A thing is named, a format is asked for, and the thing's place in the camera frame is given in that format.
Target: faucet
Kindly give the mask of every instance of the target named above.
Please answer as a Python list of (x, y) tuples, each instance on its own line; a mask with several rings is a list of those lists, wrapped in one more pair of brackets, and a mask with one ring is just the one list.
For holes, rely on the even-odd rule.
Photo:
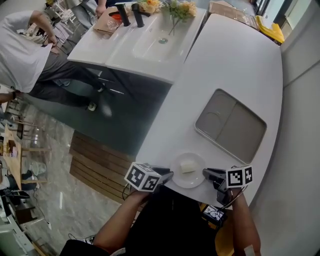
[(136, 24), (137, 24), (138, 28), (142, 28), (145, 25), (144, 21), (142, 19), (142, 15), (150, 17), (151, 14), (147, 13), (147, 12), (139, 11), (139, 4), (138, 3), (134, 3), (131, 6), (131, 8), (132, 8), (132, 11), (133, 11), (133, 14), (134, 14), (134, 17), (135, 17)]
[(109, 13), (109, 16), (112, 17), (112, 15), (120, 14), (122, 23), (124, 27), (128, 27), (130, 25), (130, 21), (128, 19), (128, 15), (126, 13), (125, 5), (124, 4), (115, 4), (118, 11)]

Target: sink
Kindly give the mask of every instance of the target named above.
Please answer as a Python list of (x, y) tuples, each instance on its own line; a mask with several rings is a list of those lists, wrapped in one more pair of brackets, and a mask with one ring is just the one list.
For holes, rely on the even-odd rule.
[(105, 65), (173, 84), (200, 29), (205, 9), (197, 8), (196, 17), (173, 25), (167, 13), (143, 16), (144, 27), (134, 21), (117, 42)]

